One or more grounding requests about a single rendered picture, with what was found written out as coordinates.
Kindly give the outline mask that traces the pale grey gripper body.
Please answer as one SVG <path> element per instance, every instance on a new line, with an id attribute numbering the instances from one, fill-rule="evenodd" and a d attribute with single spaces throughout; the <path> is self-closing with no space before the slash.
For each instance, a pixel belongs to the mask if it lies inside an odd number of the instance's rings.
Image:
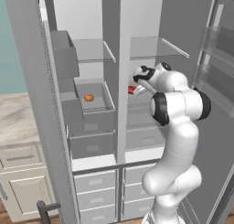
<path id="1" fill-rule="evenodd" d="M 134 95 L 135 95 L 135 96 L 138 96 L 138 95 L 140 95 L 140 94 L 143 94 L 143 93 L 146 92 L 146 91 L 148 91 L 147 88 L 145 88 L 145 87 L 142 86 L 142 85 L 138 85 L 138 86 L 136 87 L 136 89 L 134 90 Z"/>

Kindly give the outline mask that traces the grey fridge drawer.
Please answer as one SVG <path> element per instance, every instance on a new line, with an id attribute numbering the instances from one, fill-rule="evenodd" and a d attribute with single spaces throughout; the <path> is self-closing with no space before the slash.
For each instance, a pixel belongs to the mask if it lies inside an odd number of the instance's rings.
<path id="1" fill-rule="evenodd" d="M 152 117 L 149 106 L 137 106 L 128 109 L 127 128 L 137 129 L 157 126 L 158 123 Z"/>
<path id="2" fill-rule="evenodd" d="M 126 149 L 140 149 L 142 147 L 161 146 L 165 138 L 156 126 L 130 129 L 126 132 Z"/>

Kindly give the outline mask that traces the glass fridge shelf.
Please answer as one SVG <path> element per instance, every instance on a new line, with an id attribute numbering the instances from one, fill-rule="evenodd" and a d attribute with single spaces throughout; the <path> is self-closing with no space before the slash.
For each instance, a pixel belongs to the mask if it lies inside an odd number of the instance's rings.
<path id="1" fill-rule="evenodd" d="M 190 55 L 183 49 L 160 37 L 132 37 L 130 60 L 185 57 Z"/>

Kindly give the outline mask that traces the open grey freezer bin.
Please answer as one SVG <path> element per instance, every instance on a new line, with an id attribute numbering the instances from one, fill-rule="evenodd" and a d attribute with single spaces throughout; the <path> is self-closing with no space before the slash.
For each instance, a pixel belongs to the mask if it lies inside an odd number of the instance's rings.
<path id="1" fill-rule="evenodd" d="M 104 80 L 83 80 L 76 82 L 76 88 L 83 110 L 84 132 L 112 131 L 115 106 L 107 83 Z M 85 101 L 85 94 L 92 94 L 94 100 Z"/>

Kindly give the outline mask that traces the glass freezer shelf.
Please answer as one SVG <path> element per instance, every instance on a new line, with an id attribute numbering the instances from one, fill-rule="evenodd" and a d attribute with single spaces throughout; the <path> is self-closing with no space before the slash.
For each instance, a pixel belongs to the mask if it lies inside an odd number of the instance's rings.
<path id="1" fill-rule="evenodd" d="M 116 61 L 108 44 L 102 38 L 74 39 L 79 63 Z"/>

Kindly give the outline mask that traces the grey fridge freezer cabinet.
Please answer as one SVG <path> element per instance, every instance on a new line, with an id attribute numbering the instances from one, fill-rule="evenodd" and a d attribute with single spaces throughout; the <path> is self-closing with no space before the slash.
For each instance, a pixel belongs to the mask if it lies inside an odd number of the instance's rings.
<path id="1" fill-rule="evenodd" d="M 128 93 L 128 86 L 138 84 L 133 80 L 136 68 L 146 66 L 154 68 L 164 62 L 172 71 L 184 74 L 188 86 L 193 89 L 193 78 L 200 57 L 200 42 L 211 18 L 215 0 L 40 0 L 42 20 L 48 36 L 47 42 L 52 48 L 52 67 L 56 72 L 51 31 L 66 30 L 74 39 L 102 38 L 111 49 L 116 61 L 79 63 L 80 75 L 77 81 L 104 80 L 107 83 L 115 106 L 113 132 L 113 153 L 73 159 L 69 138 L 96 133 L 84 132 L 82 121 L 65 124 L 69 160 L 72 170 L 75 195 L 78 204 L 74 176 L 101 171 L 114 170 L 115 205 L 118 216 L 113 223 L 122 223 L 125 184 L 122 181 L 123 169 L 129 166 L 156 164 L 162 157 L 165 144 L 161 146 L 126 149 L 127 112 L 129 108 L 151 105 L 153 94 L 146 91 L 135 96 Z M 190 55 L 185 57 L 165 57 L 156 59 L 130 60 L 132 37 L 160 37 L 168 40 Z M 165 141 L 168 126 L 160 123 L 156 126 Z"/>

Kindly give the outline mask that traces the grey freezer drawer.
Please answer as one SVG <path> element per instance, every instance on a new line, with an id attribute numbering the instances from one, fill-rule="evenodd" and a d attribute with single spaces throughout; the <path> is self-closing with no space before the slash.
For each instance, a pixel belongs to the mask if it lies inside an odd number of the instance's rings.
<path id="1" fill-rule="evenodd" d="M 69 138 L 73 159 L 113 153 L 113 132 L 72 136 Z"/>

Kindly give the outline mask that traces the grey fridge door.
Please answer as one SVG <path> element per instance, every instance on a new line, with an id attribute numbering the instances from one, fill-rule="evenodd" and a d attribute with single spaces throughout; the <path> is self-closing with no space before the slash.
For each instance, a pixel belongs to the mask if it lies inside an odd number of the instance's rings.
<path id="1" fill-rule="evenodd" d="M 234 0 L 215 0 L 207 27 L 234 30 Z M 221 63 L 201 50 L 197 65 Z M 234 118 L 211 103 L 210 115 L 197 124 L 200 138 L 195 164 L 201 170 L 202 184 L 179 206 L 186 224 L 224 224 L 234 207 Z"/>

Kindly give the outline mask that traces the grey freezer door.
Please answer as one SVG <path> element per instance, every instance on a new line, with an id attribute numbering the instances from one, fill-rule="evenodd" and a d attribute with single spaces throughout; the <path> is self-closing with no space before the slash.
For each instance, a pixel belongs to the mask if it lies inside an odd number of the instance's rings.
<path id="1" fill-rule="evenodd" d="M 38 0 L 5 0 L 61 224 L 80 224 L 69 148 Z"/>

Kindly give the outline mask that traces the clear door bin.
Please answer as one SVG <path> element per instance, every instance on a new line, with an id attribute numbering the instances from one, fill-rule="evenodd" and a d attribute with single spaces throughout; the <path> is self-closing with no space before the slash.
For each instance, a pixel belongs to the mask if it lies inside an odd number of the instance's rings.
<path id="1" fill-rule="evenodd" d="M 200 49 L 234 69 L 234 30 L 225 27 L 206 27 Z"/>
<path id="2" fill-rule="evenodd" d="M 194 85 L 229 118 L 234 118 L 234 69 L 226 64 L 197 66 Z"/>

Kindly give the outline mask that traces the grey door bin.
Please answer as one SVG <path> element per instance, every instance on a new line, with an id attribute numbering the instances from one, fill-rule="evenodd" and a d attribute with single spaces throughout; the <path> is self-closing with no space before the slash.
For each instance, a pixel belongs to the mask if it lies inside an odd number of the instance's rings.
<path id="1" fill-rule="evenodd" d="M 50 32 L 56 72 L 59 80 L 80 75 L 77 52 L 66 30 Z"/>
<path id="2" fill-rule="evenodd" d="M 83 110 L 74 79 L 60 80 L 58 88 L 65 123 L 72 124 L 82 121 Z"/>

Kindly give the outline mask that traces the cream cupboard drawer front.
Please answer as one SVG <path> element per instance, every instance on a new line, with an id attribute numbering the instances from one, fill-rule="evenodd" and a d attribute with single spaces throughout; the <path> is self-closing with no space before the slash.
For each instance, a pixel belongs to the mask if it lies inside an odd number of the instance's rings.
<path id="1" fill-rule="evenodd" d="M 36 165 L 42 162 L 36 144 L 13 145 L 0 149 L 0 162 L 4 169 L 25 165 Z"/>

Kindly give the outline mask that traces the cream cupboard door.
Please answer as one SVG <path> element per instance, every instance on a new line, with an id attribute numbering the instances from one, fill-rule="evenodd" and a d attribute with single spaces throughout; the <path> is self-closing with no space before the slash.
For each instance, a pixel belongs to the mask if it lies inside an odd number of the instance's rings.
<path id="1" fill-rule="evenodd" d="M 44 167 L 0 174 L 8 200 L 0 194 L 5 208 L 13 222 L 37 219 L 37 202 L 43 200 L 47 205 L 55 202 L 48 170 Z"/>

